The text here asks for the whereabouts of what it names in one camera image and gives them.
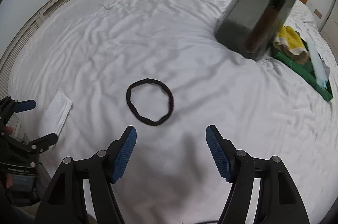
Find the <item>person's left hand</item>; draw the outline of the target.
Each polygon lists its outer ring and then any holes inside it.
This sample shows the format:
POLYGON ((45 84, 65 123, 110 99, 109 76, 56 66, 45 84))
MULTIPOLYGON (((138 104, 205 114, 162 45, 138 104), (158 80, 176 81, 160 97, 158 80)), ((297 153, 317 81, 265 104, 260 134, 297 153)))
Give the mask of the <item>person's left hand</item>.
MULTIPOLYGON (((11 135, 14 132, 13 127, 6 126, 3 128, 3 134, 11 135)), ((6 174, 6 188, 9 189, 13 186, 13 174, 6 174)))

